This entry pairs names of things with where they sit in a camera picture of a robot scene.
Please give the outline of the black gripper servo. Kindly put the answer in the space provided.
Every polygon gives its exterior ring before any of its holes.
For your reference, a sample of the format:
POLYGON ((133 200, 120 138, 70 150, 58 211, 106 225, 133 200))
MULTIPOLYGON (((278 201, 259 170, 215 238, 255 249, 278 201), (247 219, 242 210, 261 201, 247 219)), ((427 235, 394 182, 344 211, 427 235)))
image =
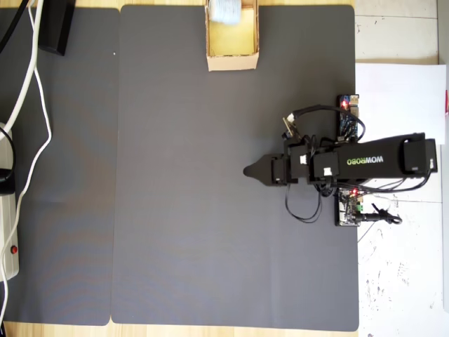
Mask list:
POLYGON ((288 180, 288 157, 283 154, 263 155, 253 165, 243 170, 246 177, 256 179, 263 185, 287 185, 288 180))

